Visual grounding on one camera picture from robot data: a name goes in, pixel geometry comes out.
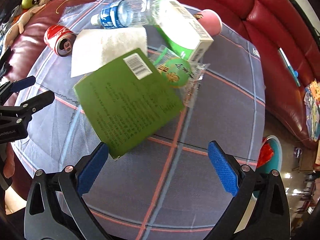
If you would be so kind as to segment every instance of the blue bottle label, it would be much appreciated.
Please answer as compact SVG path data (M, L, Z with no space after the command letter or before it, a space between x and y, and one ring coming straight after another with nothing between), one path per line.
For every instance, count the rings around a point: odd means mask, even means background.
M100 11L100 20L105 29L124 28L118 17L118 6L122 1L108 4Z

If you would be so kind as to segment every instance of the teal bucket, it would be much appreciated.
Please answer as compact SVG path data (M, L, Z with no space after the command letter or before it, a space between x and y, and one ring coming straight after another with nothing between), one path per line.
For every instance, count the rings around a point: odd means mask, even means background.
M282 166L282 148L279 139L274 135L267 137L267 143L273 149L274 155L270 161L257 168L256 171L259 173L270 173L271 170L278 170L280 172ZM254 191L253 196L258 197L259 191Z

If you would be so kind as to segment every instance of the plaid tablecloth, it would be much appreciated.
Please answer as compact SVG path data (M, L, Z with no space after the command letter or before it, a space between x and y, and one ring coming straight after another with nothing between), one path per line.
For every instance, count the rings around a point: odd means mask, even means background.
M90 18L106 3L66 8L59 24L75 33L92 29ZM195 8L187 7L192 13ZM165 44L148 26L148 52ZM83 198L105 230L125 239L203 239L232 196L207 157L216 140L239 163L255 168L264 128L265 98L255 48L227 26L202 59L210 63L194 109L185 109L120 160L109 158ZM54 103L34 114L29 136L13 148L31 176L39 168L61 171L88 155L100 140L73 92L82 76L70 78L71 56L45 48L29 75L37 82L16 104L48 89Z

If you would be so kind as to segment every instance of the clear plastic bottle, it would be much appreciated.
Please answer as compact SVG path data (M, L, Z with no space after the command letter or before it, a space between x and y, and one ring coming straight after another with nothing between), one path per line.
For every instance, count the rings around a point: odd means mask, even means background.
M109 4L91 17L91 24L105 29L158 25L162 0L122 0Z

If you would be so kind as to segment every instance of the tissue paper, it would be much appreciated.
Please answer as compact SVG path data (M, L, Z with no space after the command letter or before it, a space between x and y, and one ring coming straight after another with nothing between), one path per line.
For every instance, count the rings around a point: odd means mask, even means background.
M142 26L82 30L73 44L71 77L95 71L137 48L147 55L147 33Z

